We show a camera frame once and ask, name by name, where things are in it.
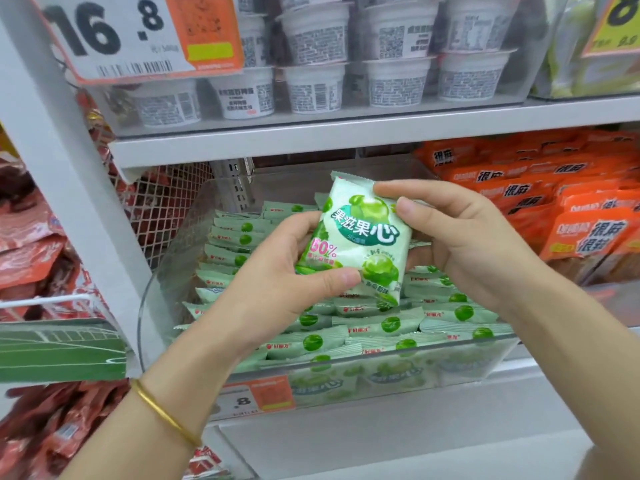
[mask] white shelf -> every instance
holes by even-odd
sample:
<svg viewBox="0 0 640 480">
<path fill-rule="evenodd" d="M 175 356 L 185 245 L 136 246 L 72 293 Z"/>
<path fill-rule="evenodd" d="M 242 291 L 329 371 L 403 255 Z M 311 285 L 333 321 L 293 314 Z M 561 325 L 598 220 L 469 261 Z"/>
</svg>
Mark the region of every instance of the white shelf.
<svg viewBox="0 0 640 480">
<path fill-rule="evenodd" d="M 252 127 L 110 144 L 120 169 L 640 120 L 640 95 Z"/>
</svg>

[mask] bracelet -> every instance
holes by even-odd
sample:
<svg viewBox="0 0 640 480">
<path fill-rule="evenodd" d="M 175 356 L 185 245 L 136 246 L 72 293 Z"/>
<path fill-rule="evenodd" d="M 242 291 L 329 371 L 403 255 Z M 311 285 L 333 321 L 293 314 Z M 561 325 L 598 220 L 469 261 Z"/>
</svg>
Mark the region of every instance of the bracelet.
<svg viewBox="0 0 640 480">
<path fill-rule="evenodd" d="M 138 379 L 130 379 L 131 388 L 137 393 L 137 395 L 142 398 L 144 402 L 146 402 L 153 411 L 156 412 L 160 418 L 162 418 L 165 422 L 169 423 L 174 429 L 180 433 L 180 435 L 187 441 L 187 443 L 193 447 L 193 449 L 199 448 L 202 446 L 202 439 L 198 438 L 195 435 L 192 435 L 188 432 L 187 428 L 183 427 L 178 421 L 176 421 L 172 416 L 167 413 L 162 407 L 160 407 L 156 401 L 156 398 L 153 397 L 149 391 L 147 391 L 144 386 L 140 383 Z"/>
</svg>

